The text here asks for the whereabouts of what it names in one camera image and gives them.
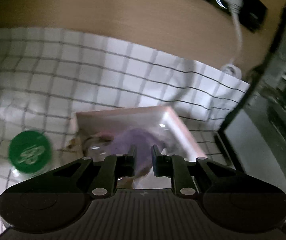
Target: green bottle cap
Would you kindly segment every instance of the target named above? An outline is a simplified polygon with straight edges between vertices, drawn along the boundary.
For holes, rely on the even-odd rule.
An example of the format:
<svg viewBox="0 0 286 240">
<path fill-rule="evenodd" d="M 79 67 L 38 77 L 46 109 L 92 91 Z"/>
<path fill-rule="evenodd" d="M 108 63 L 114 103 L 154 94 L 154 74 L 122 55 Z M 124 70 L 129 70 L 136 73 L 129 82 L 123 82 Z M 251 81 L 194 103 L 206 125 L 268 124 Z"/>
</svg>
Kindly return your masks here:
<svg viewBox="0 0 286 240">
<path fill-rule="evenodd" d="M 20 172 L 35 173 L 51 160 L 51 143 L 37 131 L 24 131 L 9 145 L 9 160 Z"/>
</svg>

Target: beige wall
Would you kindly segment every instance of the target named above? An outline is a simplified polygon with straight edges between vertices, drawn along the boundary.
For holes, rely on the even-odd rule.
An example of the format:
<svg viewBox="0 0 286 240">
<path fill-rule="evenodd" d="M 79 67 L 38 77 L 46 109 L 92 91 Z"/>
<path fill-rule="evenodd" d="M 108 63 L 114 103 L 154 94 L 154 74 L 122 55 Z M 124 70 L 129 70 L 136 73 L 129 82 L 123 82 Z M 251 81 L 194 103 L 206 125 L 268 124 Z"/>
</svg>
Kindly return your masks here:
<svg viewBox="0 0 286 240">
<path fill-rule="evenodd" d="M 264 58 L 286 0 L 268 8 L 261 30 L 243 28 L 244 71 Z M 0 0 L 0 27 L 52 26 L 112 36 L 219 68 L 236 49 L 230 17 L 204 0 Z"/>
</svg>

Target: white power cord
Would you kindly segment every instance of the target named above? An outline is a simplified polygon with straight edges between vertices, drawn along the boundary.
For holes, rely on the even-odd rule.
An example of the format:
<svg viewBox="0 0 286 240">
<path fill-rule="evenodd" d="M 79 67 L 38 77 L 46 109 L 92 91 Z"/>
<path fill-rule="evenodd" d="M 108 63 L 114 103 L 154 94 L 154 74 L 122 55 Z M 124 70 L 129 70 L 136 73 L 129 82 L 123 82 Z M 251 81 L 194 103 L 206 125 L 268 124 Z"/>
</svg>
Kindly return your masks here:
<svg viewBox="0 0 286 240">
<path fill-rule="evenodd" d="M 242 43 L 243 43 L 242 31 L 241 31 L 240 22 L 238 19 L 238 14 L 239 14 L 240 9 L 243 7 L 243 0 L 224 0 L 224 1 L 228 4 L 228 8 L 232 15 L 233 24 L 234 24 L 235 31 L 236 31 L 237 50 L 236 50 L 236 54 L 234 55 L 234 57 L 231 58 L 230 63 L 224 65 L 221 68 L 221 70 L 224 73 L 227 73 L 231 76 L 241 79 L 242 78 L 241 70 L 238 67 L 234 66 L 234 61 L 239 57 L 242 51 Z"/>
</svg>

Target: green label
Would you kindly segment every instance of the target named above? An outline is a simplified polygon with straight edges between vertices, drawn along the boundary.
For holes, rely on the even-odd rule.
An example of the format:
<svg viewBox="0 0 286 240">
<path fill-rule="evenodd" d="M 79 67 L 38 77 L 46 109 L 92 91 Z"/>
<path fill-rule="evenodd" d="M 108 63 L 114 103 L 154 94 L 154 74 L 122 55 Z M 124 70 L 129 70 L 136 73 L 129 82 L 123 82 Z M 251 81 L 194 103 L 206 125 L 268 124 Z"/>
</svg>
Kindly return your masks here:
<svg viewBox="0 0 286 240">
<path fill-rule="evenodd" d="M 41 156 L 45 152 L 44 146 L 36 146 L 33 145 L 24 149 L 24 151 L 20 154 L 18 163 L 25 163 L 27 165 L 34 164 L 38 161 L 39 156 Z"/>
</svg>

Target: purple cloth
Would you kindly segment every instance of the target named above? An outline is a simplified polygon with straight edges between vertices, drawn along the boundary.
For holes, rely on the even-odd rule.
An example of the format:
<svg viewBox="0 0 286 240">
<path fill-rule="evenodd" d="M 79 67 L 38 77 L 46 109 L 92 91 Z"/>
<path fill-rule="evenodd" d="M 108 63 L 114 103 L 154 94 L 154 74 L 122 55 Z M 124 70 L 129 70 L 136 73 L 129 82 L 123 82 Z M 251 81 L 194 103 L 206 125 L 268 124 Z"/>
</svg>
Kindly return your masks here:
<svg viewBox="0 0 286 240">
<path fill-rule="evenodd" d="M 152 166 L 152 145 L 156 144 L 160 151 L 164 148 L 164 142 L 153 134 L 141 128 L 133 128 L 115 136 L 114 140 L 104 147 L 108 155 L 127 154 L 130 146 L 137 148 L 135 175 L 145 168 Z"/>
</svg>

